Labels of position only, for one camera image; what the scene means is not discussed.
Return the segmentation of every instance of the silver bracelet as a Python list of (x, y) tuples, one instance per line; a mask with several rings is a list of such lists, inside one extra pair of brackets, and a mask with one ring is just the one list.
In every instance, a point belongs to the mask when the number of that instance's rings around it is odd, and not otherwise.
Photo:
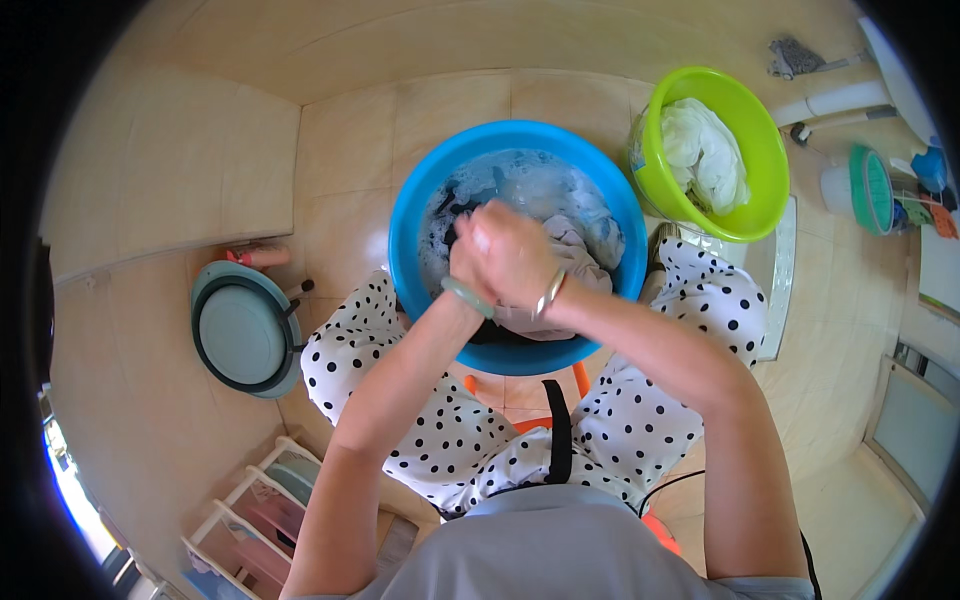
[(468, 288), (460, 281), (457, 281), (453, 277), (447, 276), (440, 280), (440, 285), (445, 290), (456, 294), (458, 297), (460, 297), (460, 300), (463, 300), (475, 308), (478, 313), (484, 316), (484, 319), (493, 318), (493, 305), (477, 296), (473, 290)]
[(533, 311), (534, 319), (538, 318), (543, 310), (557, 297), (557, 293), (560, 292), (560, 286), (564, 285), (564, 279), (566, 279), (566, 271), (561, 267), (557, 269), (557, 273), (553, 276), (553, 279), (550, 279), (550, 285), (547, 286), (546, 293), (543, 294), (542, 298), (537, 300), (537, 307), (534, 308)]

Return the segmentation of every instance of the woman's right hand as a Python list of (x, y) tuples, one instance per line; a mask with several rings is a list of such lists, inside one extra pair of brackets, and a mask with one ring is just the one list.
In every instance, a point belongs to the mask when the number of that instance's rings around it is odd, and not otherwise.
[(543, 227), (491, 200), (455, 224), (476, 272), (504, 304), (533, 308), (559, 263)]

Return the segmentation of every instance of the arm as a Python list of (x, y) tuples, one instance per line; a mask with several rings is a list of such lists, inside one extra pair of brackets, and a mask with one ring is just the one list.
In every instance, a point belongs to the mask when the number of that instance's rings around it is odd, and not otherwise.
[[(477, 208), (457, 232), (485, 282), (510, 304), (534, 306), (557, 272), (542, 227), (503, 204)], [(704, 418), (710, 578), (807, 576), (783, 448), (746, 367), (700, 331), (572, 278), (544, 317), (622, 352)]]
[(376, 576), (380, 469), (482, 321), (444, 292), (354, 390), (310, 495), (283, 598), (352, 594)]
[(564, 283), (545, 316), (626, 355), (703, 417), (709, 578), (806, 578), (780, 437), (747, 368), (696, 329), (574, 279)]

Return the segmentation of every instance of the gray shirt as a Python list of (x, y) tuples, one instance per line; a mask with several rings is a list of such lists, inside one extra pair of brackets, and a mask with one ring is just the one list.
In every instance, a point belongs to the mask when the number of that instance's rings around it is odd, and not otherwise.
[(613, 496), (554, 485), (484, 501), (350, 598), (811, 600), (813, 586), (789, 577), (702, 579)]

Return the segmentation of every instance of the mop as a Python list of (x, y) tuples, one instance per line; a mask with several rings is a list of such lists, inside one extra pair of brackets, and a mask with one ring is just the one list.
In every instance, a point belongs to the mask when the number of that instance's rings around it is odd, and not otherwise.
[(848, 59), (827, 62), (792, 36), (775, 39), (770, 42), (769, 47), (777, 57), (767, 67), (767, 73), (773, 77), (782, 77), (788, 82), (793, 81), (797, 75), (821, 73), (871, 59), (870, 54), (864, 50)]

